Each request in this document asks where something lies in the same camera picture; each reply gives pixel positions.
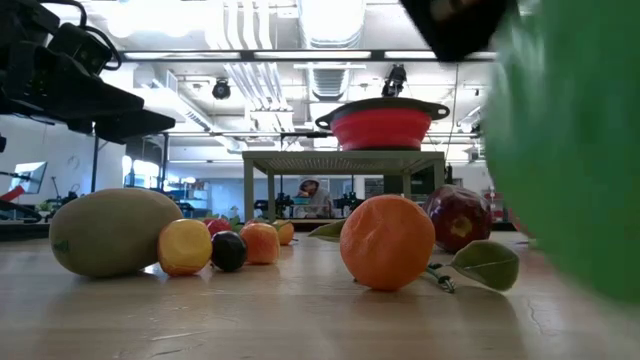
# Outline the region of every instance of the person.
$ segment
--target person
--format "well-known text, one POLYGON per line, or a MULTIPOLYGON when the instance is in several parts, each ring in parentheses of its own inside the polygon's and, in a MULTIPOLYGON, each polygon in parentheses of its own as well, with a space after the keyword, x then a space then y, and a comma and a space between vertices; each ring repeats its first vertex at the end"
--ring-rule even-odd
POLYGON ((300 197, 309 197, 308 206, 297 206, 294 217, 302 219, 331 217, 331 196, 320 187, 316 178, 303 179, 298 192, 300 197))

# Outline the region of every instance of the orange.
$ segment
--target orange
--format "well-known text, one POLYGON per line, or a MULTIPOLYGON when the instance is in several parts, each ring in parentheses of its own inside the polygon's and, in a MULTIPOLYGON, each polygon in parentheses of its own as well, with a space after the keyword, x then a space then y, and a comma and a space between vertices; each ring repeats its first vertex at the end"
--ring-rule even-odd
POLYGON ((247 243, 247 262, 257 265, 274 264, 280 257, 278 231, 271 225, 253 223, 240 231, 247 243))
POLYGON ((395 291, 427 269, 435 239, 431 220, 416 203, 381 195, 349 216, 340 233, 340 255, 360 284, 395 291))

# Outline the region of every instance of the red colander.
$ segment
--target red colander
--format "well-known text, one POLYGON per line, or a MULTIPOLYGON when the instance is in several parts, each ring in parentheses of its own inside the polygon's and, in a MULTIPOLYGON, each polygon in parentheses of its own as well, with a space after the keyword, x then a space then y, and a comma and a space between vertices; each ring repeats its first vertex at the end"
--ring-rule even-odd
POLYGON ((375 98, 343 105, 316 120, 331 130, 343 150, 420 150, 431 121, 449 108, 407 98, 375 98))

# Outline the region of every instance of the desk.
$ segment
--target desk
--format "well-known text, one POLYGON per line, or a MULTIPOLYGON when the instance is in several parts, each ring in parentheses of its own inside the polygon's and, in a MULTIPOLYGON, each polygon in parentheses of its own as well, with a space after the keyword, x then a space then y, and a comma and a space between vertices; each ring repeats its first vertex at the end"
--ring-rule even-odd
POLYGON ((276 175, 397 175, 403 193, 411 196, 411 175, 434 166, 434 184, 444 185, 445 154, 421 151, 245 151, 244 216, 253 219, 253 169, 267 175, 269 220, 276 219, 276 175))
POLYGON ((170 278, 154 265, 108 280, 69 273, 46 240, 0 242, 0 358, 638 358, 640 314, 612 315, 519 244, 519 234, 492 236, 521 259, 520 278, 504 294, 448 272, 458 285, 453 295, 427 276, 397 293, 370 291, 352 281, 338 244, 305 234, 274 266, 232 274, 207 266, 170 278))

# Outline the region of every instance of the computer monitor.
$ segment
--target computer monitor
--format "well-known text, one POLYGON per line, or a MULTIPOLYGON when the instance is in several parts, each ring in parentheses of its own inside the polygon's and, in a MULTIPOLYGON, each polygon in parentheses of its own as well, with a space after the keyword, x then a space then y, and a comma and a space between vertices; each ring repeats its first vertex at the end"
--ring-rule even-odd
POLYGON ((39 193, 46 169, 46 161, 16 165, 16 169, 14 172, 20 175, 20 177, 14 177, 11 180, 9 191, 13 190, 19 185, 22 186, 25 194, 39 193))

